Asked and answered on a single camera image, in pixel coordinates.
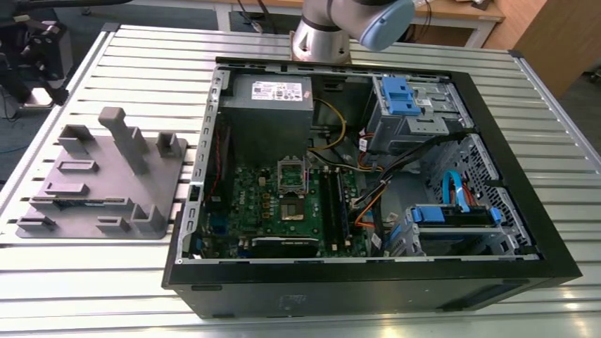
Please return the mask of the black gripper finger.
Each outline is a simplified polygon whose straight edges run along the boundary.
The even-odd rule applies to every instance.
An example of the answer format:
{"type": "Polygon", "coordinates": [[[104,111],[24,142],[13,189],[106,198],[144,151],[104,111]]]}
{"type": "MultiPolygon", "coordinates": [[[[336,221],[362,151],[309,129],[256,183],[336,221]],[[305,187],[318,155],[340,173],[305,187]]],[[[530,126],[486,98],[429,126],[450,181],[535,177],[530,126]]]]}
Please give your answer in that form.
{"type": "Polygon", "coordinates": [[[38,69],[37,53],[30,45],[26,45],[17,55],[16,66],[16,94],[17,102],[25,102],[32,95],[32,88],[42,87],[42,73],[38,69]]]}
{"type": "Polygon", "coordinates": [[[46,72],[52,100],[56,104],[62,105],[68,98],[64,83],[69,73],[69,35],[54,38],[49,44],[46,72]]]}

